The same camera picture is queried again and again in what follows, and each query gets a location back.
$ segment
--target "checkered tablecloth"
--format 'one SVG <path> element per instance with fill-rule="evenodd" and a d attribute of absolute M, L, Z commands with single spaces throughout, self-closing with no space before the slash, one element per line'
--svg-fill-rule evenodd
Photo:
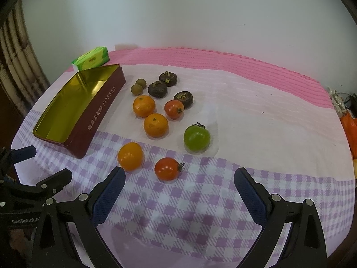
<path fill-rule="evenodd" d="M 117 165 L 120 147 L 130 142 L 107 132 L 97 132 L 85 158 L 76 159 L 60 147 L 41 141 L 32 129 L 41 113 L 30 111 L 15 138 L 22 145 L 37 148 L 35 162 L 39 179 L 63 168 L 73 173 L 63 199 L 89 192 Z M 239 162 L 198 157 L 140 143 L 145 160 L 127 175 L 127 181 L 107 224 L 142 242 L 162 249 L 216 262 L 239 262 L 257 238 L 261 228 L 250 217 L 233 183 Z M 162 157 L 185 163 L 181 176 L 172 183 L 160 182 L 153 171 Z M 354 180 L 274 173 L 247 168 L 270 193 L 285 200 L 302 202 L 311 198 L 316 206 L 325 238 L 348 228 L 354 205 Z M 285 226 L 273 257 L 278 257 L 287 237 Z"/>

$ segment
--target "bolt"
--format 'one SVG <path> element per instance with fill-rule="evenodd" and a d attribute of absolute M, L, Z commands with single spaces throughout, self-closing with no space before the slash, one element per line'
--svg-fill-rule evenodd
<path fill-rule="evenodd" d="M 46 199 L 46 204 L 47 205 L 50 205 L 50 204 L 52 204 L 53 203 L 53 198 L 48 198 L 48 199 Z"/>
<path fill-rule="evenodd" d="M 88 198 L 88 195 L 87 195 L 86 193 L 82 193 L 82 194 L 80 194 L 79 197 L 78 197 L 78 199 L 79 199 L 80 201 L 84 201 L 84 200 L 86 200 L 87 198 Z"/>
<path fill-rule="evenodd" d="M 313 206 L 313 201 L 311 199 L 309 199 L 309 198 L 305 200 L 305 203 L 307 205 L 309 205 L 310 207 Z"/>
<path fill-rule="evenodd" d="M 273 195 L 271 196 L 271 199 L 272 199 L 273 201 L 280 201 L 280 200 L 281 200 L 281 197 L 280 197 L 280 195 L 278 195 L 278 194 L 273 194 Z"/>

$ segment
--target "curtain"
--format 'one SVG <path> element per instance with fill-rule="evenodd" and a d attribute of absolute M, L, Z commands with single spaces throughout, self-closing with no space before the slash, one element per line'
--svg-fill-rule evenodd
<path fill-rule="evenodd" d="M 22 116 L 49 87 L 27 36 L 22 0 L 0 29 L 0 87 Z"/>

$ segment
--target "orange tomato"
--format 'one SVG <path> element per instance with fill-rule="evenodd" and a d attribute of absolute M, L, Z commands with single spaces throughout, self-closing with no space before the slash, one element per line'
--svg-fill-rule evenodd
<path fill-rule="evenodd" d="M 174 180 L 183 166 L 184 164 L 178 163 L 174 158 L 165 157 L 155 164 L 155 174 L 160 180 Z"/>
<path fill-rule="evenodd" d="M 141 146 L 135 142 L 125 144 L 118 152 L 119 165 L 125 171 L 132 171 L 138 168 L 142 164 L 143 158 Z"/>
<path fill-rule="evenodd" d="M 183 103 L 179 100 L 171 100 L 165 104 L 165 113 L 171 119 L 178 119 L 183 115 L 183 110 L 185 109 Z"/>
<path fill-rule="evenodd" d="M 134 100 L 133 110 L 138 116 L 146 118 L 154 112 L 155 106 L 155 101 L 152 97 L 142 95 Z"/>
<path fill-rule="evenodd" d="M 151 137 L 161 137 L 168 130 L 168 121 L 161 114 L 151 114 L 144 121 L 144 130 Z"/>

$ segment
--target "tablecloth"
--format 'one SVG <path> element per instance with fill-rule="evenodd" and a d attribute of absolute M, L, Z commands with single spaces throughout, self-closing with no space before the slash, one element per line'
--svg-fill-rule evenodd
<path fill-rule="evenodd" d="M 317 81 L 248 57 L 198 49 L 138 48 L 111 52 L 110 59 L 108 64 L 121 64 L 127 82 L 83 159 L 32 135 L 46 106 L 75 73 L 71 68 L 35 104 L 12 147 L 37 148 L 35 158 L 16 166 L 23 184 L 34 185 L 63 168 L 73 172 L 72 182 L 55 196 L 61 201 L 104 180 L 123 144 L 142 146 L 143 165 L 127 175 L 107 221 L 98 226 L 124 267 L 236 267 L 261 230 L 233 184 L 240 166 L 270 193 L 315 202 L 328 255 L 342 242 L 353 216 L 353 166 L 338 116 Z M 195 103 L 180 121 L 169 122 L 164 138 L 154 140 L 133 114 L 130 87 L 138 78 L 155 81 L 164 71 L 179 80 L 156 100 L 157 112 L 164 113 L 164 104 L 182 90 L 192 92 Z M 188 153 L 183 144 L 184 130 L 196 122 L 212 136 L 202 154 Z M 185 163 L 169 184 L 153 173 L 165 156 Z M 287 224 L 269 264 L 277 261 L 288 231 Z"/>

